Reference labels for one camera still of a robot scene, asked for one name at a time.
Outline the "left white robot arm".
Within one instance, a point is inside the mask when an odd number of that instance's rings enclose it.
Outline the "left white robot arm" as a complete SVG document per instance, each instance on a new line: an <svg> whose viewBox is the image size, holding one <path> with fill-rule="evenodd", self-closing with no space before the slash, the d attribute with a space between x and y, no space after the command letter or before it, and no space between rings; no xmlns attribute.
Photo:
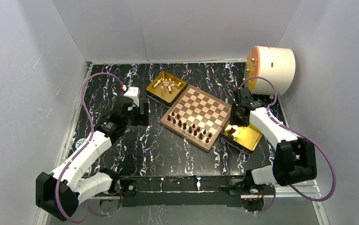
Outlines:
<svg viewBox="0 0 359 225"><path fill-rule="evenodd" d="M36 206L61 221L83 222L72 218L78 206L102 192L117 194L121 183L120 176L109 169L102 169L84 180L81 178L124 135L127 127L148 124L147 102L135 103L131 97L118 97L113 109L91 125L87 140L68 159L50 173L42 172L37 176Z"/></svg>

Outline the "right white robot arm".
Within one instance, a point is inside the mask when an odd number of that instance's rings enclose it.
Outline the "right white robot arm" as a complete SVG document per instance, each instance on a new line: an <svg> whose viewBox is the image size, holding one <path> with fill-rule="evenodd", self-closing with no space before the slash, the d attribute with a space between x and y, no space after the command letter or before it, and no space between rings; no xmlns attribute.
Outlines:
<svg viewBox="0 0 359 225"><path fill-rule="evenodd" d="M287 186L314 180L317 169L313 144L276 121L267 111L265 103L255 101L247 88L237 88L233 93L235 102L232 104L230 123L252 128L265 136L275 148L272 165L246 172L246 191L257 194L263 185Z"/></svg>

